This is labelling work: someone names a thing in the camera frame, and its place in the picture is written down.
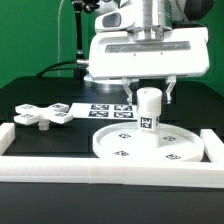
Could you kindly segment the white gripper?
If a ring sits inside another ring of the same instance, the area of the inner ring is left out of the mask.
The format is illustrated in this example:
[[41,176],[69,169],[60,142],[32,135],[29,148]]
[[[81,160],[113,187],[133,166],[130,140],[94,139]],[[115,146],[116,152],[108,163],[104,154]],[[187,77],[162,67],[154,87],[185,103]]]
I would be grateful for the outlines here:
[[89,52],[89,73],[94,79],[122,79],[127,103],[135,104],[138,79],[168,77],[166,103],[172,101],[175,76],[202,76],[209,69],[206,27],[178,28],[162,41],[134,42],[125,31],[97,34]]

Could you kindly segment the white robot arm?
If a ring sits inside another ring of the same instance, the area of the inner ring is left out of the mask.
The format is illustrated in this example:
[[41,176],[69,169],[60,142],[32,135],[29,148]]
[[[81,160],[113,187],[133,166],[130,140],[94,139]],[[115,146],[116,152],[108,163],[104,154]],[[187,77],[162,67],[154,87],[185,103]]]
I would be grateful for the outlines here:
[[91,77],[119,80],[128,101],[130,83],[166,79],[170,93],[178,77],[204,75],[210,66],[209,31],[196,22],[215,0],[120,0],[96,18],[89,51]]

